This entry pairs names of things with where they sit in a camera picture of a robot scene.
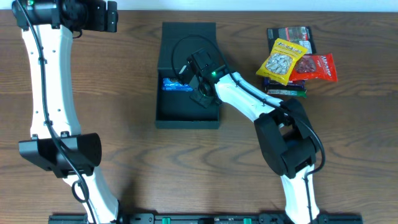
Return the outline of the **blue Oreo cookie pack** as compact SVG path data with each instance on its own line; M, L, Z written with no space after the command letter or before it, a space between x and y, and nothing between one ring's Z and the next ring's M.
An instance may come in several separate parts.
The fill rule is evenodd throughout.
M163 78L162 90L164 91L193 91L188 84L181 84L176 78Z

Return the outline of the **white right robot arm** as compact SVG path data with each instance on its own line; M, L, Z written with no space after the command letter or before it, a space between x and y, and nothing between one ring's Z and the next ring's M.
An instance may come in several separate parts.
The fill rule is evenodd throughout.
M253 122L262 156L281 178L286 215L293 223L315 223L320 210L313 175L322 169L315 163L324 148L303 106L265 94L227 63L217 65L203 49L189 55L174 75L193 88L192 100L200 106L227 103Z

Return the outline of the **red snack bag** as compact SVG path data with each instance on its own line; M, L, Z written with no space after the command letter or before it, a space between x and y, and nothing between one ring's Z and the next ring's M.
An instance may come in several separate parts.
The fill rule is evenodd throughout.
M337 82L337 72L333 54L304 55L295 64L289 77L290 81L321 79Z

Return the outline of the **black transparent snack bag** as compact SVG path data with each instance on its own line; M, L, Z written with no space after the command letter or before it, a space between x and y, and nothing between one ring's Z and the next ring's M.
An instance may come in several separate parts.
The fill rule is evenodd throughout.
M271 52L274 42L283 39L308 49L307 54L315 54L317 49L309 26L267 28L267 43Z

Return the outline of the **black gift box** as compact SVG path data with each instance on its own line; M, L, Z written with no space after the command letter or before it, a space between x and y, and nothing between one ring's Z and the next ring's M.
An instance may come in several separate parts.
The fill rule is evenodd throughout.
M175 77L172 62L176 72L179 72L187 64L187 57L200 49L205 49L211 58L219 58L215 48L201 36L216 44L216 23L162 23L155 117L158 129L218 129L220 126L218 105L204 108L190 98L192 91L164 89L164 79Z

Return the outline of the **yellow sunflower seed bag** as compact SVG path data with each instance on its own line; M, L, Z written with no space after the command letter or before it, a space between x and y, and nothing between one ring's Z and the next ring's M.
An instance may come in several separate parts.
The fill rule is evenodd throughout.
M256 75L287 85L295 64L307 51L307 48L299 44L277 39L270 55L258 69Z

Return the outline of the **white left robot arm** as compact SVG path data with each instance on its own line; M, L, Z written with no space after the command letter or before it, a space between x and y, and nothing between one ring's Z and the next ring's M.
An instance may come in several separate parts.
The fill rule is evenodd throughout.
M57 216L60 223L121 223L119 201L100 169L102 147L96 133L84 134L72 91L73 41L83 31L117 31L115 1L22 0L12 3L29 55L33 112L30 139L20 155L68 184L86 213Z

